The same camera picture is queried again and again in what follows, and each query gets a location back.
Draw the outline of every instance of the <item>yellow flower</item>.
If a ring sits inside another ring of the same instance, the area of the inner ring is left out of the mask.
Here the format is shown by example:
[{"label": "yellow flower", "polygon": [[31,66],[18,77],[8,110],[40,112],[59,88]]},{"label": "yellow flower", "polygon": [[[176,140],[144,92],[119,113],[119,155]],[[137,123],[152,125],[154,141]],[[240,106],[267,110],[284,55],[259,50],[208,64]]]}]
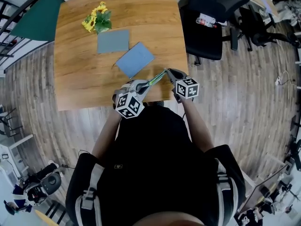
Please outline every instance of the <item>yellow flower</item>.
[{"label": "yellow flower", "polygon": [[105,6],[105,4],[101,4],[99,5],[97,8],[93,9],[91,15],[92,16],[96,16],[96,12],[100,12],[100,13],[104,13],[105,11],[107,11],[107,7]]},{"label": "yellow flower", "polygon": [[83,21],[81,24],[87,29],[89,32],[94,28],[96,23],[96,17],[91,16],[88,22]]}]

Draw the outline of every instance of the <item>blue book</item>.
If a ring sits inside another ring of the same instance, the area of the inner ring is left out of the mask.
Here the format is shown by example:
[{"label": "blue book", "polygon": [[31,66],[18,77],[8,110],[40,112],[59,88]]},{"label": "blue book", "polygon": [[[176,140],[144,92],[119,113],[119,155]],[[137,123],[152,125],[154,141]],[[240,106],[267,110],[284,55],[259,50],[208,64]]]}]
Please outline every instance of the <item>blue book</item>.
[{"label": "blue book", "polygon": [[131,79],[154,58],[154,55],[139,42],[122,56],[116,64]]}]

